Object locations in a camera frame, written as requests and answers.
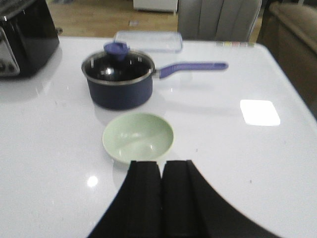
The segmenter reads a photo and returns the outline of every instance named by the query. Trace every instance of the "purple handle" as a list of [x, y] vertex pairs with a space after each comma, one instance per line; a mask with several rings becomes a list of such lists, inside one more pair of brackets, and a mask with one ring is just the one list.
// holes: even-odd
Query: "purple handle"
[[165, 78], [172, 73], [180, 70], [223, 70], [228, 68], [228, 64], [225, 62], [214, 63], [177, 63], [164, 67], [159, 72], [159, 78]]

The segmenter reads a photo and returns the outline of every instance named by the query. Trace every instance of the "lid knob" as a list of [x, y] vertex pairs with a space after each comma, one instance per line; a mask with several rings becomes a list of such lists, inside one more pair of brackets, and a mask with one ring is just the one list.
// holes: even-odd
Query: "lid knob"
[[130, 49], [126, 43], [112, 42], [105, 44], [104, 50], [107, 54], [114, 56], [117, 61], [123, 61]]

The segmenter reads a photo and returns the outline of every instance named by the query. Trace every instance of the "saucepan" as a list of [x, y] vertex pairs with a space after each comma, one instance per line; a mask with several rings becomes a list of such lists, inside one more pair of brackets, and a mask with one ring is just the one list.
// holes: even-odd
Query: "saucepan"
[[102, 107], [125, 110], [145, 103], [152, 95], [152, 76], [165, 78], [180, 70], [224, 70], [225, 62], [183, 62], [160, 70], [143, 52], [133, 51], [125, 43], [113, 42], [104, 51], [87, 57], [82, 71], [87, 78], [91, 98]]

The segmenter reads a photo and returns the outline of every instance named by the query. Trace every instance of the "bowl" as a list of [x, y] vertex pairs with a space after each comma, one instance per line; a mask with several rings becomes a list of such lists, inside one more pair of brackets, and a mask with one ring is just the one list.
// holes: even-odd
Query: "bowl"
[[103, 145], [119, 162], [157, 161], [172, 146], [174, 133], [163, 118], [149, 113], [127, 113], [106, 126]]

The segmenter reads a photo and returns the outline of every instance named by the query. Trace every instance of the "white table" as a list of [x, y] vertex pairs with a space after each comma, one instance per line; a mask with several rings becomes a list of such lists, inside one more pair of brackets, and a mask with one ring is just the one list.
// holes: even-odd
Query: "white table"
[[[95, 105], [81, 72], [110, 40], [61, 37], [33, 78], [0, 80], [1, 238], [84, 238], [119, 190], [127, 167], [109, 157], [101, 136], [125, 112]], [[150, 55], [157, 68], [229, 63], [155, 81], [149, 101], [129, 110], [170, 122], [175, 142], [164, 159], [193, 160], [229, 203], [277, 235], [315, 238], [317, 123], [268, 51], [184, 42], [181, 53]], [[259, 103], [261, 114], [259, 100], [278, 114], [261, 123], [275, 126], [246, 124], [240, 106]]]

